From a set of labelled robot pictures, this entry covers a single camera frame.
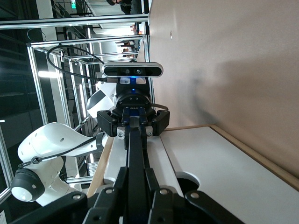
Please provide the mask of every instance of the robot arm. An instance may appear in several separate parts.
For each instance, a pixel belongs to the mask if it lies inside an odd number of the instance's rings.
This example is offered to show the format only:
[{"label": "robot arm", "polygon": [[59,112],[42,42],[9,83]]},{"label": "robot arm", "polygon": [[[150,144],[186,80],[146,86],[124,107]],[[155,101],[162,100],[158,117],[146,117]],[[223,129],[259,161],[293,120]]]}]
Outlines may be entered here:
[{"label": "robot arm", "polygon": [[[21,201],[37,201],[45,206],[72,191],[77,191],[59,177],[64,165],[61,155],[89,154],[97,149],[96,141],[94,137],[83,136],[59,123],[38,128],[19,146],[19,158],[25,164],[31,164],[17,170],[11,186],[12,194]],[[89,143],[71,150],[84,142]]]}]

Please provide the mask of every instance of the aluminum frame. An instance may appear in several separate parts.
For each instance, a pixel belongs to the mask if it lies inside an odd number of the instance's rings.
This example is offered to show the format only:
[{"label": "aluminum frame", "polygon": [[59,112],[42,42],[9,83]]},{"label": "aluminum frame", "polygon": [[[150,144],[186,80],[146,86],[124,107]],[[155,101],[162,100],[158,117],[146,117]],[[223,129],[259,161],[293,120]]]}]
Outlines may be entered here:
[{"label": "aluminum frame", "polygon": [[0,22],[0,29],[29,29],[29,28],[46,28],[46,27],[72,27],[88,26],[105,23],[119,22],[147,22],[148,14],[137,15],[111,15],[111,16],[94,16],[80,18],[61,18],[61,19],[40,19],[40,20],[16,20]]},{"label": "aluminum frame", "polygon": [[84,183],[91,183],[93,180],[93,176],[83,176],[79,178],[67,178],[68,184],[75,183],[75,184],[84,184]]},{"label": "aluminum frame", "polygon": [[7,187],[10,187],[10,184],[14,178],[14,174],[11,168],[1,126],[0,126],[0,163],[2,166],[2,171],[4,174],[6,185]]},{"label": "aluminum frame", "polygon": [[[87,77],[90,77],[88,64],[85,65],[85,69],[86,69],[86,75],[87,75]],[[90,79],[88,79],[88,87],[89,87],[90,95],[93,95],[92,81]]]},{"label": "aluminum frame", "polygon": [[[144,47],[144,60],[150,62],[150,36],[143,35],[143,47]],[[152,103],[156,103],[153,79],[149,78],[149,89]]]},{"label": "aluminum frame", "polygon": [[[74,72],[71,59],[69,59],[69,65],[70,65],[70,72]],[[79,104],[79,100],[78,100],[77,86],[76,86],[76,81],[75,81],[74,76],[71,76],[71,84],[73,86],[73,94],[74,94],[75,104],[76,104],[76,108],[77,108],[78,121],[80,124],[82,122],[82,118],[81,118],[80,104]]]},{"label": "aluminum frame", "polygon": [[2,204],[11,195],[11,189],[6,188],[0,193],[0,204]]},{"label": "aluminum frame", "polygon": [[43,99],[41,81],[40,81],[39,76],[38,76],[36,56],[34,54],[34,50],[33,50],[32,47],[27,47],[27,49],[28,49],[29,60],[30,60],[32,74],[33,74],[34,84],[36,86],[36,95],[37,95],[37,99],[38,99],[39,108],[41,110],[43,125],[46,125],[46,124],[48,124],[48,116],[47,116],[45,101]]},{"label": "aluminum frame", "polygon": [[[57,56],[54,55],[53,59],[54,59],[54,64],[57,67],[59,67]],[[60,94],[60,99],[61,99],[61,104],[62,104],[62,110],[64,113],[64,121],[67,126],[71,127],[71,119],[69,116],[69,107],[67,104],[67,99],[66,99],[66,94],[65,94],[64,81],[63,81],[63,78],[61,77],[61,75],[62,75],[61,72],[57,69],[55,69],[55,70],[57,73],[58,89],[59,89],[59,94]]]},{"label": "aluminum frame", "polygon": [[143,38],[143,35],[107,36],[107,37],[65,40],[65,41],[34,42],[34,43],[28,43],[28,46],[33,47],[33,48],[55,47],[55,46],[58,46],[58,45],[77,45],[77,44],[84,44],[84,43],[97,43],[97,42],[123,41],[123,40],[139,40],[139,39],[142,39],[142,38]]},{"label": "aluminum frame", "polygon": [[[84,75],[84,72],[83,72],[83,65],[81,62],[79,62],[79,66],[80,66],[80,74],[81,75]],[[82,104],[84,103],[85,104],[85,112],[86,112],[86,116],[88,117],[88,112],[87,112],[87,92],[86,92],[86,86],[85,86],[85,78],[81,78],[82,80],[82,89],[83,89],[83,99],[84,99],[84,102],[81,102]]]},{"label": "aluminum frame", "polygon": [[[106,56],[120,56],[120,55],[138,55],[138,51],[131,51],[131,52],[123,52],[123,53],[106,53],[106,54],[96,54],[97,57],[106,57]],[[71,59],[87,59],[93,58],[92,55],[84,55],[84,56],[71,56]]]},{"label": "aluminum frame", "polygon": [[[137,59],[136,58],[122,58],[122,59],[117,59],[117,60],[107,60],[107,61],[103,61],[104,63],[105,62],[126,62],[126,61],[131,61],[131,60],[134,60],[136,61]],[[101,64],[101,62],[87,62],[85,64]]]}]

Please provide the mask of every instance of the black metal bracket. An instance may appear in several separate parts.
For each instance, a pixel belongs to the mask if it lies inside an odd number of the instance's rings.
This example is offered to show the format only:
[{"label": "black metal bracket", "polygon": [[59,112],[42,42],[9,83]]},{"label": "black metal bracket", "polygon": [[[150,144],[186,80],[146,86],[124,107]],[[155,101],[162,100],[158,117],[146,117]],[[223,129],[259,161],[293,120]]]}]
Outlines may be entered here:
[{"label": "black metal bracket", "polygon": [[157,111],[157,117],[152,120],[153,135],[159,136],[169,125],[170,112]]},{"label": "black metal bracket", "polygon": [[110,137],[117,135],[118,120],[111,117],[110,111],[98,111],[98,126]]},{"label": "black metal bracket", "polygon": [[209,217],[211,217],[216,223],[229,223],[229,224],[242,224],[232,213],[223,208],[215,200],[209,197],[202,191],[190,191],[185,194],[186,200],[200,209]]}]

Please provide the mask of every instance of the bolt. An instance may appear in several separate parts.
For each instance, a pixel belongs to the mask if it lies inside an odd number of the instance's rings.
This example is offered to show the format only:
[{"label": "bolt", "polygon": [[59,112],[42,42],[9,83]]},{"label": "bolt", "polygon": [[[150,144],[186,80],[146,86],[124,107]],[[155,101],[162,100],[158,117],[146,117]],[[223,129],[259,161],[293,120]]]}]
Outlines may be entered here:
[{"label": "bolt", "polygon": [[78,199],[80,199],[80,198],[81,198],[81,195],[74,195],[74,196],[73,196],[73,199],[74,199],[74,200],[78,200]]},{"label": "bolt", "polygon": [[111,194],[113,192],[113,189],[107,189],[105,192],[106,194]]},{"label": "bolt", "polygon": [[160,190],[160,194],[161,194],[161,195],[167,195],[167,194],[168,194],[168,190],[166,190],[166,189],[161,189],[161,190]]},{"label": "bolt", "polygon": [[197,199],[199,198],[199,195],[196,192],[193,192],[191,193],[191,197]]}]

